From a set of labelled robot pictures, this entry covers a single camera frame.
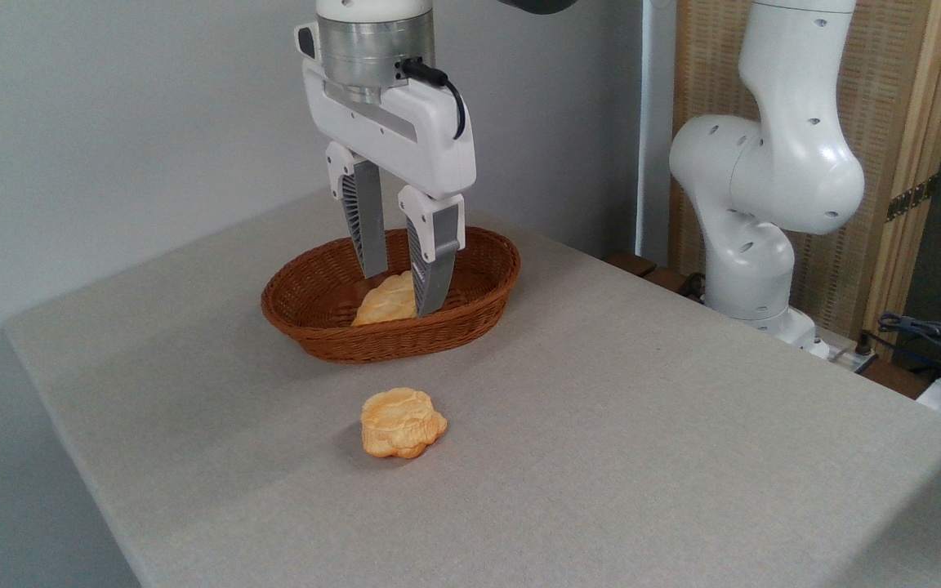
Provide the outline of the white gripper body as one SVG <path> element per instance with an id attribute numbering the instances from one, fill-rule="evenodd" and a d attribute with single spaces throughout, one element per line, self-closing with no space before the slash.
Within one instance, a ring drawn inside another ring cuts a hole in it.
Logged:
<path id="1" fill-rule="evenodd" d="M 471 120 L 460 138 L 458 107 L 448 90 L 410 81 L 381 94 L 381 103 L 350 100 L 325 77 L 323 68 L 303 60 L 302 73 L 311 116 L 319 130 L 371 163 L 431 198 L 463 193 L 475 183 Z"/>

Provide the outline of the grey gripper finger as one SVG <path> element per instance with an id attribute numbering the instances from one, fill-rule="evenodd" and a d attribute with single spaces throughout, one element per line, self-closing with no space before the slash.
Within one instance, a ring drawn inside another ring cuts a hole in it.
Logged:
<path id="1" fill-rule="evenodd" d="M 423 318 L 447 299 L 457 253 L 466 248 L 466 204 L 460 194 L 437 200 L 406 185 L 399 207 L 407 219 L 417 316 Z"/>
<path id="2" fill-rule="evenodd" d="M 330 190 L 342 206 L 363 276 L 374 278 L 388 269 L 380 168 L 337 142 L 325 155 Z"/>

